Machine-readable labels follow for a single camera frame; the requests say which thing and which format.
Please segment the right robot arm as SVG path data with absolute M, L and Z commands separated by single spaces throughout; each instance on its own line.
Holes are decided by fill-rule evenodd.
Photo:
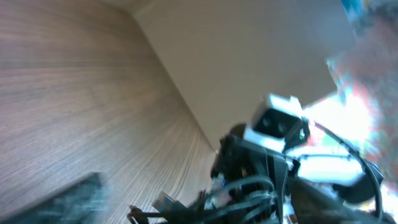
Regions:
M 290 155 L 245 140 L 235 126 L 221 140 L 211 170 L 223 185 L 214 196 L 229 195 L 227 207 L 212 219 L 232 223 L 282 223 L 289 202 L 299 223 L 393 223 L 382 209 L 383 176 L 345 140 L 344 154 L 313 148 Z

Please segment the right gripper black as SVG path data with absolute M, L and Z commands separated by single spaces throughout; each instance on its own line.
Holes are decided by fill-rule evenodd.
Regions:
M 212 218 L 282 218 L 289 166 L 284 156 L 243 139 L 237 124 L 220 140 L 211 178 Z

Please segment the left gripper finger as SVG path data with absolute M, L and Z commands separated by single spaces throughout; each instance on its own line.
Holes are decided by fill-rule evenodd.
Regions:
M 105 209 L 107 188 L 91 172 L 1 219 L 2 224 L 94 223 Z

